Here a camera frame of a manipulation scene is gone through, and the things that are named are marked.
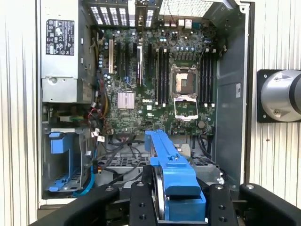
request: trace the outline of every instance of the motherboard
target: motherboard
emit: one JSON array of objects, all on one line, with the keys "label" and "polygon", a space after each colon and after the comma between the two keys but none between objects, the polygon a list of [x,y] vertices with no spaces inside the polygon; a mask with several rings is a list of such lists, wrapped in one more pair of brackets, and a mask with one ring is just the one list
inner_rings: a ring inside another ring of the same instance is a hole
[{"label": "motherboard", "polygon": [[99,70],[109,112],[104,134],[162,129],[212,134],[214,30],[103,30]]}]

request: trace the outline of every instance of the metal bolt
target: metal bolt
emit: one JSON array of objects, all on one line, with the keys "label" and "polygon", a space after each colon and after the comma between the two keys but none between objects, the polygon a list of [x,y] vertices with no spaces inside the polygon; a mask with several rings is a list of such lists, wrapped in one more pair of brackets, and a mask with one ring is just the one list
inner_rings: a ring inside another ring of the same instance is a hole
[{"label": "metal bolt", "polygon": [[216,185],[215,188],[218,190],[222,190],[224,187],[222,185]]},{"label": "metal bolt", "polygon": [[113,191],[113,190],[114,190],[114,188],[111,187],[111,186],[108,186],[108,187],[105,189],[106,192],[111,192],[111,191]]},{"label": "metal bolt", "polygon": [[255,188],[253,185],[246,185],[246,187],[247,187],[248,189],[254,189],[254,188]]},{"label": "metal bolt", "polygon": [[136,184],[138,187],[142,187],[142,186],[144,186],[144,183],[143,182],[139,182],[138,184]]}]

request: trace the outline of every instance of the gray cylindrical actuator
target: gray cylindrical actuator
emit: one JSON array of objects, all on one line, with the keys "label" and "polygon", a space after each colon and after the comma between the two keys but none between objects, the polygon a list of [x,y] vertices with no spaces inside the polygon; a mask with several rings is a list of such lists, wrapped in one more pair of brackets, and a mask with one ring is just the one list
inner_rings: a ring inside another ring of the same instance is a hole
[{"label": "gray cylindrical actuator", "polygon": [[261,104],[277,121],[301,120],[301,71],[284,70],[271,75],[261,89]]}]

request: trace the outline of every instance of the blue drive bracket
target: blue drive bracket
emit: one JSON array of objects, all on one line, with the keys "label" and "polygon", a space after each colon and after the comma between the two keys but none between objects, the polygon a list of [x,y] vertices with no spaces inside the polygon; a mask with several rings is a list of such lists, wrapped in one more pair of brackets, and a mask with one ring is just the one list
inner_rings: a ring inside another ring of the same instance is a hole
[{"label": "blue drive bracket", "polygon": [[61,175],[55,182],[49,187],[49,191],[58,192],[62,187],[67,184],[73,174],[73,137],[75,133],[59,133],[53,132],[49,134],[50,146],[52,154],[63,154],[68,152],[68,173]]},{"label": "blue drive bracket", "polygon": [[181,156],[162,130],[145,131],[145,149],[155,151],[150,164],[161,167],[165,201],[165,220],[204,221],[206,199],[194,169]]}]

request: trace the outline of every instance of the chipset heatsink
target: chipset heatsink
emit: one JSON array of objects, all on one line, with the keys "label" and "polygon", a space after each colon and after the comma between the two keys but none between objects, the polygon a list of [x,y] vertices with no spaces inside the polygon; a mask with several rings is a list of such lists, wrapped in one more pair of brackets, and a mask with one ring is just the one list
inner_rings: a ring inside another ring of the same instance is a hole
[{"label": "chipset heatsink", "polygon": [[117,98],[118,109],[135,109],[135,93],[120,92]]}]

